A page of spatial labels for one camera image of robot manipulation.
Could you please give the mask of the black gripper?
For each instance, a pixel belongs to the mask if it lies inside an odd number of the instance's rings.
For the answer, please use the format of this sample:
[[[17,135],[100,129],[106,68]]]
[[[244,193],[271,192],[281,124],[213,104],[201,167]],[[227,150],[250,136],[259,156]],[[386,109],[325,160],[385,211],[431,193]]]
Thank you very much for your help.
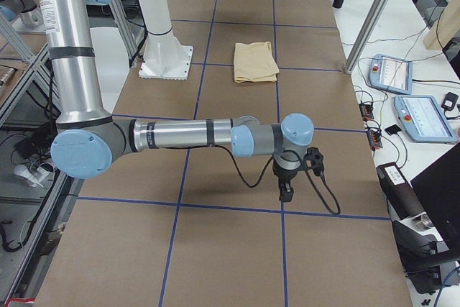
[[[276,173],[279,188],[279,201],[291,202],[295,193],[292,185],[292,179],[297,175],[296,172]]]

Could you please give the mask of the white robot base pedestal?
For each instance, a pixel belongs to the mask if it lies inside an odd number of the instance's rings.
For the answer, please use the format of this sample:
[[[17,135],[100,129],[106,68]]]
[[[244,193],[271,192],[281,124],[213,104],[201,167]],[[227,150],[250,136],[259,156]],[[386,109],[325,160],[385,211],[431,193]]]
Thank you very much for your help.
[[[141,78],[184,81],[193,47],[181,45],[173,32],[167,0],[138,0],[147,31]]]

